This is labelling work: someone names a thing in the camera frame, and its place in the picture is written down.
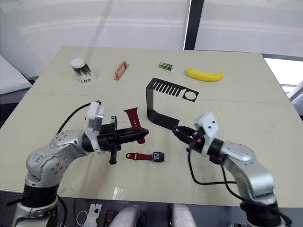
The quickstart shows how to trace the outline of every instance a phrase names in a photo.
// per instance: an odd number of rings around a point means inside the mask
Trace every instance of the paper cup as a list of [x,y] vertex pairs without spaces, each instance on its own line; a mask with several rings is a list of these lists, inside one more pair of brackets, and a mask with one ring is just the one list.
[[82,58],[75,58],[71,61],[71,67],[74,70],[78,81],[81,84],[91,84],[96,80],[95,75]]

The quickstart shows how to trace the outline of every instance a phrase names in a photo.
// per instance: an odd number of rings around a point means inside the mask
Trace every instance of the banana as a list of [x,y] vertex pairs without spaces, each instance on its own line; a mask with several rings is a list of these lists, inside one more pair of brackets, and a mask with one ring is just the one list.
[[210,72],[201,72],[198,70],[193,70],[193,69],[187,69],[184,71],[186,75],[189,77],[198,79],[198,80],[203,80],[203,81],[218,81],[223,78],[223,71],[217,72],[217,73],[210,73]]

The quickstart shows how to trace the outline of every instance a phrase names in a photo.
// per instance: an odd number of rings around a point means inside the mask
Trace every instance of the black cable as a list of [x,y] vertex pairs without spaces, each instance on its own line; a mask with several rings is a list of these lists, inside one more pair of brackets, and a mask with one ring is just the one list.
[[63,124],[61,125],[61,127],[59,128],[59,130],[57,131],[57,134],[59,134],[61,131],[62,131],[62,129],[63,129],[63,127],[66,125],[66,123],[75,115],[75,113],[77,113],[79,110],[81,110],[81,109],[83,109],[84,107],[87,107],[87,106],[89,106],[90,105],[90,103],[87,103],[87,104],[85,104],[85,105],[82,105],[82,106],[80,106],[78,109],[76,109],[74,112],[72,112],[69,116],[68,116],[68,118],[63,122]]
[[58,197],[59,202],[62,204],[62,206],[64,208],[64,218],[63,218],[63,222],[62,222],[61,226],[65,227],[65,223],[66,223],[66,219],[67,219],[67,206],[59,195],[57,195],[57,197]]
[[95,201],[95,210],[94,210],[95,212],[96,212],[96,204],[97,204],[97,201],[98,201],[98,200]]
[[250,199],[246,199],[246,198],[243,198],[239,195],[237,195],[236,193],[234,193],[230,187],[228,186],[228,181],[226,180],[226,174],[225,174],[225,170],[224,170],[224,167],[222,164],[220,164],[221,166],[221,169],[222,169],[222,173],[223,173],[223,178],[224,178],[224,183],[225,183],[225,186],[226,186],[226,189],[228,190],[228,192],[230,194],[232,194],[234,197],[238,198],[239,200],[242,200],[243,202],[245,203],[248,203],[248,204],[252,204],[252,205],[255,205],[255,206],[260,206],[260,207],[265,207],[265,208],[269,208],[271,209],[273,212],[277,213],[280,215],[280,217],[284,220],[284,222],[286,223],[286,226],[288,227],[291,227],[291,224],[292,224],[292,220],[285,214],[283,214],[279,208],[274,208],[274,207],[271,207],[269,205],[266,205],[266,204],[263,204],[261,202],[256,202],[254,200],[250,200]]
[[76,209],[75,209],[75,198],[72,199],[72,212],[74,214],[74,227],[77,227],[77,216],[76,216]]
[[[188,151],[187,159],[188,159],[188,165],[189,165],[190,174],[191,174],[191,177],[193,178],[193,180],[194,180],[195,183],[197,183],[199,185],[225,184],[225,181],[206,182],[206,183],[197,181],[197,179],[195,178],[194,172],[193,172],[193,168],[191,166],[190,154],[191,154],[191,149]],[[227,183],[236,183],[236,182],[235,181],[227,181]]]

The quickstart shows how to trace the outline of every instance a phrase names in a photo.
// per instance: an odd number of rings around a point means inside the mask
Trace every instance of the white table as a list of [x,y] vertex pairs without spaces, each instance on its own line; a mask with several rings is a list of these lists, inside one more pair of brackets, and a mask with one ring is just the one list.
[[[108,163],[109,154],[75,160],[64,174],[60,195],[238,206],[239,201],[224,185],[195,184],[187,164],[186,145],[147,119],[145,87],[156,77],[199,91],[194,103],[181,95],[176,98],[154,92],[159,113],[181,119],[179,125],[193,128],[196,117],[213,111],[220,138],[251,147],[260,163],[271,171],[279,206],[303,207],[303,123],[261,54],[91,48],[88,65],[97,79],[91,85],[81,85],[69,62],[84,57],[87,51],[85,47],[62,48],[1,128],[0,190],[23,191],[27,156],[48,143],[73,110],[101,100],[104,123],[116,115],[118,128],[130,127],[123,110],[139,107],[141,125],[150,131],[146,143],[122,145],[113,166]],[[127,61],[130,67],[115,81],[114,71],[121,61]],[[159,69],[160,61],[173,64],[174,70]],[[198,81],[183,73],[188,68],[223,70],[224,78]],[[64,129],[84,129],[86,113],[87,109],[78,112]],[[125,158],[127,152],[154,151],[165,153],[164,163]],[[219,166],[195,152],[192,160],[198,180],[222,180]]]

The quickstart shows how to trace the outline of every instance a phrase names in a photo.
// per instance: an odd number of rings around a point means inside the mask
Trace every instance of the red strap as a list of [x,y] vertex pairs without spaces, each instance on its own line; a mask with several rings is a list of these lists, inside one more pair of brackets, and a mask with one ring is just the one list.
[[[135,107],[135,108],[132,108],[132,109],[124,110],[124,112],[127,113],[128,119],[131,122],[132,129],[134,129],[134,130],[140,130],[140,129],[142,129],[141,125],[140,125],[137,109],[138,108]],[[145,139],[144,138],[139,139],[137,141],[138,141],[139,144],[145,143]]]
[[126,158],[132,160],[147,160],[152,161],[152,155],[143,155],[139,153],[127,153]]

